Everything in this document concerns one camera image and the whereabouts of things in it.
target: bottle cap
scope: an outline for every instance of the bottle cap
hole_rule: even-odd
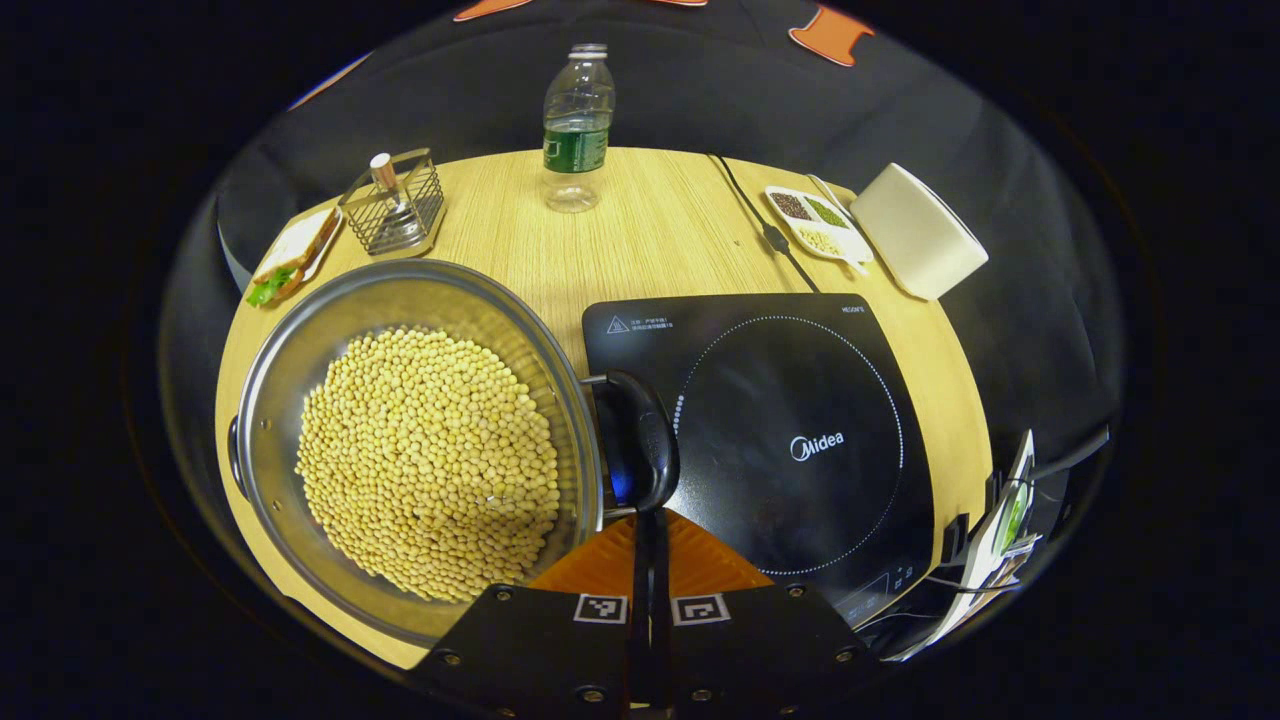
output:
[[[603,42],[588,42],[571,47],[568,56],[573,60],[603,60],[609,55],[608,50],[609,46]]]
[[[396,187],[396,167],[392,165],[392,156],[387,152],[379,152],[369,161],[370,174],[374,176],[374,181],[390,190]]]

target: midea logo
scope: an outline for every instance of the midea logo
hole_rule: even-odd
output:
[[[836,433],[833,436],[822,436],[818,439],[809,439],[804,436],[796,436],[791,438],[791,457],[796,462],[804,462],[813,455],[818,455],[823,450],[835,447],[845,442],[845,436],[842,433]]]

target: green bottle label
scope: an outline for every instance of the green bottle label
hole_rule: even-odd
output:
[[[609,131],[558,132],[543,137],[543,167],[557,173],[585,173],[604,164]]]

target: sandwich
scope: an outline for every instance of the sandwich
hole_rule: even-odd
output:
[[[253,286],[244,301],[257,307],[293,295],[302,281],[311,279],[339,223],[342,211],[334,208],[284,231],[253,273]]]

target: lettuce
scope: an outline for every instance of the lettuce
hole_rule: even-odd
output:
[[[292,278],[296,272],[298,272],[297,268],[289,270],[276,270],[265,283],[260,283],[255,287],[253,292],[250,292],[248,297],[244,299],[244,302],[248,302],[253,307],[257,307],[264,302],[270,302],[271,299],[275,297],[275,293],[289,282],[289,278]]]

